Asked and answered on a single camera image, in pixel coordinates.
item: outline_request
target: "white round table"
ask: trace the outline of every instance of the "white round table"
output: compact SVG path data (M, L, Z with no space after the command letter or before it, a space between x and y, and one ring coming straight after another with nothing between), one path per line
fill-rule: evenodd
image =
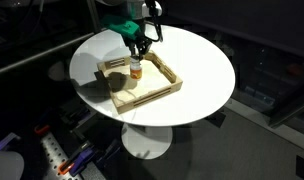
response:
M70 64L78 95L98 112L124 122L123 144L142 159L161 156L171 144L171 126L211 115L227 102L235 85L229 59L214 44L174 27L162 26L162 33L163 42L153 43L151 50L183 80L181 90L126 113L117 113L94 74L97 63L130 55L121 35L106 30L91 37L77 49ZM147 25L146 35L157 37L153 26Z

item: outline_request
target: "orange label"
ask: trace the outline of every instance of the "orange label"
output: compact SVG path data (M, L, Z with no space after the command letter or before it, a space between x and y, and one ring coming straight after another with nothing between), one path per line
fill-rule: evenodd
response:
M141 79L141 77L142 77L142 69L140 69L140 70L131 69L131 78L132 79Z

